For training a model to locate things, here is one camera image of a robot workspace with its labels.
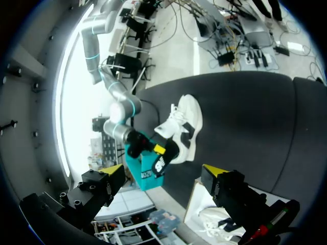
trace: power strip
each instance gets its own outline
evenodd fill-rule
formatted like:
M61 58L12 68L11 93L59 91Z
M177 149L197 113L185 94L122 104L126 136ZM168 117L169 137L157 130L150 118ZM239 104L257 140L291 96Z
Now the power strip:
M270 54L265 54L265 53L263 53L263 54L264 54L264 56L265 56L266 59L267 59L267 63L268 63L268 64L272 63L271 55L270 55ZM255 65L254 59L253 59L253 57L252 57L252 59L249 57L249 53L246 53L246 54L245 54L244 59L245 59L245 64L247 64L247 65ZM261 59L261 58L258 58L258 60L259 60L259 64L260 64L260 66L261 66L261 65L263 66L263 61L262 61L262 59Z

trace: cable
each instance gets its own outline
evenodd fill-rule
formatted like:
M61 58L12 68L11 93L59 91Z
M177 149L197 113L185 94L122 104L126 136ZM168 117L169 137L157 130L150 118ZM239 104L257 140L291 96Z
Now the cable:
M155 109L155 111L156 111L156 113L157 113L158 126L159 126L159 125L160 125L160 113L159 113L159 110L158 110L158 108L156 107L156 105L153 104L153 103L150 102L150 101L146 101L146 100L142 100L142 99L141 99L141 101L146 102L146 103L148 103L149 105L153 106L153 108Z
M267 68L266 68L266 70L267 70L267 71L270 71L270 70L279 70L279 65L277 64L275 58L274 58L272 55L271 55L270 57L274 60L274 62L275 62L275 64L277 65L278 68L277 68L277 69L276 69L276 68L271 68L271 69L267 69Z
M197 40L194 40L192 37L190 37L190 36L187 34L187 32L186 32L186 30L185 30L185 28L184 28L183 18L182 18L182 11L181 11L181 6L180 6L180 0L178 0L178 4L179 4L180 22L181 22L181 25L182 25L182 28L183 28L183 31L184 31L185 35L187 35L187 37L188 37L190 40L192 40L193 42L197 42L197 43L207 42L210 38L212 38L212 36L213 36L213 35L215 34L215 32L216 32L217 27L216 27L216 29L213 30L213 32L211 33L211 35L210 35L206 40L204 40L204 41L197 41Z
M213 60L217 61L217 64L216 64L215 66L212 67L212 66L211 66L211 62L212 62ZM209 60L208 65L209 65L209 68L210 68L210 69L215 69L215 68L219 65L219 62L218 62L218 60L217 60L216 58L214 58L214 59L212 59L212 60Z
M121 156L123 156L125 154L125 152L121 153L119 156L117 156L117 160L118 158L120 158Z
M158 35L158 37L160 37L163 33L163 31L166 29L166 27L169 25L169 23L172 21L172 19L174 18L174 15L170 18L170 20L168 20L168 22L165 24L165 26L163 27L162 31L160 32L160 34Z
M236 14L238 14L240 16L243 16L244 18L247 18L249 20L256 21L256 17L254 17L254 15L252 13L250 13L247 9L245 9L242 4L240 5L240 4L235 3L234 1L231 2L230 0L227 0L227 1L229 3L231 3L232 6L235 7L238 10L238 12L234 11L234 10L232 11L232 10L229 10L229 9L225 9L223 7L219 7L219 6L215 5L216 8L221 9L223 11L226 11L228 13L233 12L233 13L236 13Z
M315 79L315 77L314 76L312 76L312 75L310 75L310 76L307 76L307 79L309 79L309 78L313 78L313 80L315 81L316 79Z
M232 34L233 34L233 42L235 43L235 41L236 41L235 40L235 33L233 32L233 30L228 25L226 25L226 20L225 20L225 26L228 27L229 30L232 32ZM231 69L230 66L229 66L229 68L230 68L231 71L236 71L235 70L235 64L236 64L236 61L237 61L237 48L238 48L238 46L235 48L233 69Z
M311 65L312 65L312 64L314 64L315 67L318 68L318 71L319 71L319 73L320 73L320 75L321 75L321 79L323 79L323 73L321 72L321 69L320 69L320 67L319 67L318 64L317 64L317 56L316 56L316 58L315 58L315 61L312 61L312 62L310 63L310 65L309 65L309 69L310 69L310 74L311 74L311 75L308 76L308 77L313 77L314 80L317 79L317 78L314 77L314 73L316 72L316 70L315 70L315 71L312 71L312 70L311 70Z
M189 6L190 7L190 9L188 9L188 8L186 8L184 5L181 5L183 8L185 8L187 11L189 11L189 13L191 14L194 14L194 15L196 15L197 16L197 14L198 15L200 15L200 16L203 16L203 13L202 13L202 11L203 11L203 9L202 8L200 8L198 5L197 5L197 3L195 3L195 5L194 4L192 4L191 2L192 1L186 1L186 0L180 0L182 3L184 3L184 5L187 5L187 6Z
M163 41L162 43L159 43L159 44L154 45L154 46L152 46L152 47L144 48L144 50L149 50L149 49L151 49L151 48L158 47L158 46L160 46L160 45L162 45L162 44L168 42L168 41L169 41L170 39L172 39L173 36L176 34L176 31L177 31L177 13L176 13L176 11L175 11L175 9L174 9L174 7L173 7L173 3L171 3L170 6L172 7L172 9L173 9L173 11L174 11L174 13L175 13L175 18L176 18L176 25L175 25L174 33L173 33L173 34L171 35L171 37L169 37L166 41Z
M297 34L300 34L300 33L301 33L301 29L300 29L300 28L297 28L296 30L291 29L291 28L289 27L289 23L296 23L296 22L294 22L294 21L292 21L292 20L288 20L288 21L286 21L286 26L287 26L287 28L290 30L290 32L282 32L281 35L279 36L279 42L280 42L281 46L283 46L283 47L286 47L286 46L283 44L283 42L282 42L282 36L283 36L285 33L294 34L294 35L297 35ZM309 50L307 53L305 53L305 51L304 51L305 47ZM302 49L303 49L303 50L302 50L303 54L298 54L298 53L293 52L293 51L291 51L291 50L289 50L289 52L292 53L292 54L298 55L298 56L314 57L314 56L309 55L309 54L311 53L311 51L312 51L312 47L311 47L311 45L310 45L310 47L308 47L308 46L306 46L306 45L302 45Z
M126 184L128 181L130 181L130 180L131 180L131 178L125 176L125 183L124 183L123 185L125 185L125 184Z
M141 74L138 76L138 78L137 78L137 80L136 80L134 86L132 87L130 93L132 93L133 90L134 90L134 89L136 88L136 86L138 85L138 83L139 83L139 81L141 80L143 74L145 73L145 70L146 70L146 67L144 67L144 68L142 69Z
M238 62L238 64L240 65L240 70L239 70L239 71L241 71L241 70L242 70L242 66L241 66L240 60L237 59L237 62Z
M130 54L130 53L143 53L143 54L149 54L149 51L144 51L144 50L132 50L132 51L124 52L124 54Z
M285 229L280 230L277 235L288 233L288 232L299 232L299 231L300 229L298 227L287 227Z
M285 10L286 10L286 15L284 17L282 17L282 19L285 19L290 14L286 8L285 8Z
M112 75L113 75L112 73L110 74L110 73L108 73L107 71L105 71L105 70L103 69L103 67L106 66L106 65L104 65L103 63L104 63L105 61L107 61L108 58L109 58L109 57L105 58L105 59L101 62L100 69L101 69L102 72L104 72L104 73L106 73L106 74L112 76Z

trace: white floor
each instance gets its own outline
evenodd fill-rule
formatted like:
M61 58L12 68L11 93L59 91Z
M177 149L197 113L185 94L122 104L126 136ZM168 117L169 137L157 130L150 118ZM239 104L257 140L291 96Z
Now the white floor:
M264 16L258 11L252 1L242 2L244 4L251 4L261 19L264 19ZM268 0L263 0L263 2L265 3L267 9L271 10L270 5L268 4ZM225 0L215 0L215 4L228 8L228 2ZM211 68L215 67L217 62L213 60L212 56L208 52L200 48L196 42L193 42L186 36L181 26L180 8L176 3L173 3L173 7L177 12L177 32L169 41L151 49L150 57L153 58L153 63L156 64L156 67L152 69L152 79L150 82L146 83L146 88L167 81L198 74L230 71L228 67L223 67L220 69ZM300 54L301 56L293 53L291 53L289 57L281 54L276 54L276 62L279 66L279 69L272 70L272 72L285 74L290 78L307 78L311 75L309 68L310 63L315 61L315 56L317 55L317 53L314 51L314 45L310 41L308 34L304 31L303 28L301 28L301 25L294 21L294 18L291 16L291 14L288 13L282 6L281 10L284 21L287 22L287 25L291 29L290 32L300 30L299 34L283 34L282 44L288 46L291 52ZM195 23L194 17L184 8L181 8L181 13L183 25L187 34L191 38L196 38L197 25ZM176 19L171 6L159 10L156 16L156 23L158 31L153 34L151 46L162 43L174 33ZM272 32L275 41L278 43L280 41L279 37L282 33L282 30L276 22L273 24ZM304 50L301 50L302 45L312 47L312 51L309 54L312 57L303 56L304 53L307 54L309 50L306 47L304 47ZM315 78L317 76L322 77L314 65L312 65L312 71Z

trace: shoebox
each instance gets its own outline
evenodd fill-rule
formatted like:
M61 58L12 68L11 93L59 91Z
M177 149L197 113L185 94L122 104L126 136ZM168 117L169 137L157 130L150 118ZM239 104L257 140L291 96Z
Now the shoebox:
M274 202L276 202L278 199L282 200L283 202L288 202L288 199L280 198L278 196L272 195L270 193L258 190L254 187L249 186L253 190L255 190L257 193L265 193L267 195L267 205L272 205ZM205 240L207 243L212 245L227 245L227 244L237 244L236 242L232 241L226 241L223 238L220 237L209 237L206 233L206 230L202 224L202 221L199 217L199 212L202 211L205 208L209 207L216 207L213 197L209 194L209 192L206 190L204 185L201 183L201 177L196 179L194 181L194 186L192 190L192 194L186 209L186 213L184 216L183 222L198 236L200 236L203 240Z

